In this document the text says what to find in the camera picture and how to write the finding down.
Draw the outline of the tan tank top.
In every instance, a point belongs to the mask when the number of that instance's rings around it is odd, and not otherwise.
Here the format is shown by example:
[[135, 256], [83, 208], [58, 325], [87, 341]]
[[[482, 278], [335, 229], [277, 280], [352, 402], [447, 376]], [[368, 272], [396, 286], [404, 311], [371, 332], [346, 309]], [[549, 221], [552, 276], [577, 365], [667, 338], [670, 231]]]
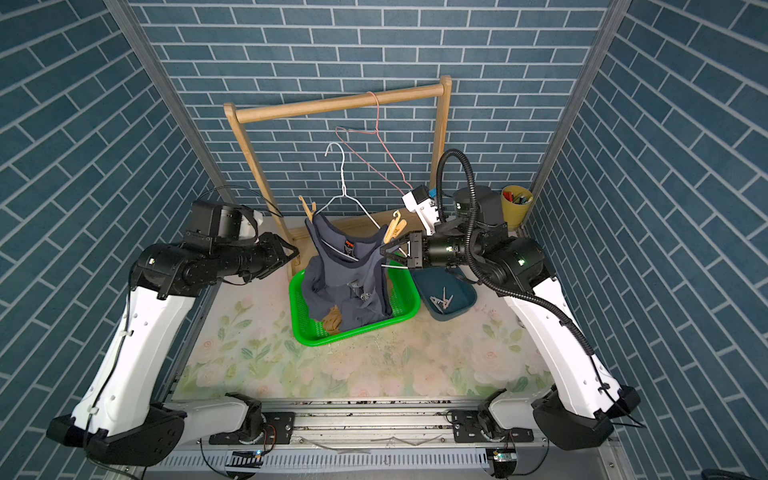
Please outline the tan tank top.
[[337, 335], [341, 332], [342, 315], [337, 306], [333, 306], [329, 313], [321, 321], [322, 327], [328, 335]]

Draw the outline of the wooden clothespin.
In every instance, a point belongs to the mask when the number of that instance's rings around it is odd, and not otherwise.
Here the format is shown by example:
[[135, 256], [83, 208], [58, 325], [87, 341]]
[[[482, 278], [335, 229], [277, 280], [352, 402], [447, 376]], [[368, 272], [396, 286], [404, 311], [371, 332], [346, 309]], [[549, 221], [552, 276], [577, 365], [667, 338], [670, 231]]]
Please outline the wooden clothespin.
[[407, 221], [402, 217], [400, 210], [395, 210], [393, 218], [390, 221], [386, 234], [383, 239], [383, 243], [387, 244], [397, 238], [407, 226]]
[[298, 197], [302, 208], [304, 210], [304, 213], [309, 221], [312, 221], [316, 212], [317, 212], [317, 205], [315, 202], [308, 202], [303, 196]]

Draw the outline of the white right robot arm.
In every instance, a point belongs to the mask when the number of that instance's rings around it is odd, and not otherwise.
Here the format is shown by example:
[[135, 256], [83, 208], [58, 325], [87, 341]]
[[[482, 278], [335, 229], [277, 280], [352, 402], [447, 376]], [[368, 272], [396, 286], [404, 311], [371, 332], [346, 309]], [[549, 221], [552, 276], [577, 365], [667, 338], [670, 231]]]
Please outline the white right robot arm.
[[509, 234], [501, 200], [487, 187], [457, 193], [457, 218], [445, 219], [434, 196], [420, 186], [403, 197], [405, 209], [423, 227], [393, 233], [382, 249], [406, 248], [400, 264], [410, 270], [466, 265], [474, 283], [494, 291], [529, 332], [554, 384], [533, 400], [532, 416], [545, 437], [562, 450], [600, 446], [614, 420], [630, 417], [639, 405], [634, 388], [620, 384], [602, 365], [576, 321], [543, 249], [530, 238]]

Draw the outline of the white wire hanger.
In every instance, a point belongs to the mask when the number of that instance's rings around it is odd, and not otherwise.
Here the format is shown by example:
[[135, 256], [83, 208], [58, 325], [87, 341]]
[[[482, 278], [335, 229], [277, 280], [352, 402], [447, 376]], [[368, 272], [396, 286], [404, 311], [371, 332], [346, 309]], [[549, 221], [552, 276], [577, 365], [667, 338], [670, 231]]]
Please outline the white wire hanger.
[[[308, 231], [313, 239], [313, 244], [317, 249], [318, 262], [325, 262], [326, 264], [339, 264], [342, 263], [355, 263], [360, 259], [356, 256], [355, 248], [358, 244], [361, 245], [362, 254], [364, 260], [373, 255], [381, 256], [381, 267], [389, 269], [403, 269], [406, 270], [406, 266], [390, 264], [389, 261], [379, 252], [381, 246], [383, 246], [388, 236], [394, 231], [395, 227], [399, 227], [401, 224], [405, 224], [402, 219], [402, 215], [399, 210], [395, 210], [392, 220], [393, 224], [388, 227], [381, 227], [377, 221], [371, 216], [362, 203], [355, 197], [351, 196], [347, 192], [346, 178], [345, 178], [345, 153], [343, 147], [338, 142], [333, 142], [328, 145], [325, 151], [325, 155], [329, 154], [331, 147], [336, 145], [341, 150], [341, 193], [332, 197], [323, 207], [319, 210], [313, 210], [309, 214]], [[354, 202], [365, 214], [365, 217], [376, 227], [376, 232], [371, 238], [357, 238], [347, 237], [344, 232], [339, 231], [334, 225], [332, 225], [325, 216], [321, 214], [323, 210], [329, 207], [335, 200], [348, 199]]]

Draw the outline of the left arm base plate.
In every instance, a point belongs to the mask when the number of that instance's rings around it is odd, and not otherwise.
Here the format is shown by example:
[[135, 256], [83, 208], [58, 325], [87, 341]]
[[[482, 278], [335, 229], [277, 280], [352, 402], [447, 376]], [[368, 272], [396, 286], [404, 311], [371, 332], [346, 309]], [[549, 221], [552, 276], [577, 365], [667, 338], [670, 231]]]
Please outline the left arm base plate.
[[262, 414], [258, 435], [242, 440], [236, 432], [219, 433], [208, 438], [210, 445], [287, 445], [291, 442], [296, 415], [293, 412], [266, 412]]

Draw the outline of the pink wire hanger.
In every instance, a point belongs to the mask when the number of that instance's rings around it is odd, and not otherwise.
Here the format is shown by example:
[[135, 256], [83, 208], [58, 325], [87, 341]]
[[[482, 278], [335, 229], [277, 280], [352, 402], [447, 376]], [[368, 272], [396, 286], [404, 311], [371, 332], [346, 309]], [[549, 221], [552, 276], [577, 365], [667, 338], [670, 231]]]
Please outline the pink wire hanger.
[[[392, 154], [392, 152], [390, 151], [390, 149], [388, 148], [388, 146], [386, 145], [382, 137], [381, 131], [379, 129], [380, 120], [381, 120], [381, 103], [380, 103], [379, 97], [377, 96], [376, 93], [372, 91], [367, 91], [366, 95], [374, 101], [375, 114], [374, 114], [373, 129], [359, 130], [359, 129], [352, 129], [345, 126], [336, 126], [334, 128], [334, 134], [336, 135], [337, 139], [342, 143], [342, 145], [347, 147], [347, 149], [353, 156], [355, 156], [358, 160], [362, 161], [372, 172], [378, 175], [386, 183], [392, 186], [401, 196], [403, 196], [406, 193], [406, 187], [412, 188], [413, 185], [408, 180], [402, 166], [395, 159], [394, 155]], [[350, 137], [354, 135], [365, 136], [365, 137], [369, 137], [370, 139], [374, 139], [374, 142], [372, 143], [372, 147], [369, 149], [369, 151], [380, 153], [385, 158], [385, 160], [395, 168], [396, 172], [400, 176], [399, 183], [390, 179], [385, 173], [380, 171], [370, 161], [366, 160], [360, 153], [358, 153], [351, 146]]]

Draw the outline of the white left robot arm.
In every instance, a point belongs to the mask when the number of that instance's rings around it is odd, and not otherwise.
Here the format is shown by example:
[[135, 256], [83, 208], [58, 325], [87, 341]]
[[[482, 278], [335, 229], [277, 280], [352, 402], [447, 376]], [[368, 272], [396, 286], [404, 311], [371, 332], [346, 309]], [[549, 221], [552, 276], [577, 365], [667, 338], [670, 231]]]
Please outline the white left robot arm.
[[197, 297], [230, 276], [262, 280], [299, 254], [259, 230], [250, 207], [196, 200], [182, 239], [147, 247], [133, 264], [124, 312], [87, 392], [52, 419], [48, 439], [80, 448], [104, 465], [149, 467], [179, 444], [227, 435], [250, 444], [264, 436], [261, 403], [242, 394], [218, 400], [155, 403], [166, 355]]

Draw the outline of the dark grey tank top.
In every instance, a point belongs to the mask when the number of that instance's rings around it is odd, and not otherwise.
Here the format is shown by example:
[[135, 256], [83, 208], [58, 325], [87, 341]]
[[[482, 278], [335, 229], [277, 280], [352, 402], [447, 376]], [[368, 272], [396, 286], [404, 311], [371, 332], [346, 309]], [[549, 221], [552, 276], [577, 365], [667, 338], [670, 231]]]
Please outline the dark grey tank top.
[[342, 315], [340, 333], [389, 319], [393, 314], [381, 256], [371, 254], [364, 260], [360, 244], [355, 252], [359, 262], [341, 265], [318, 262], [316, 254], [304, 270], [301, 291], [309, 316], [321, 323], [337, 306]]

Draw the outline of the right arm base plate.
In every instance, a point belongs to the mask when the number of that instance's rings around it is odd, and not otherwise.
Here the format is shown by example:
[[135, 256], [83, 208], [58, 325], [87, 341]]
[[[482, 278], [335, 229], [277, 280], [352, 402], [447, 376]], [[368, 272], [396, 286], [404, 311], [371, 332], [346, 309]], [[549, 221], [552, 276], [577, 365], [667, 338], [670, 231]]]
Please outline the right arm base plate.
[[445, 419], [452, 427], [456, 443], [531, 443], [534, 441], [532, 429], [498, 426], [485, 411], [449, 410]]

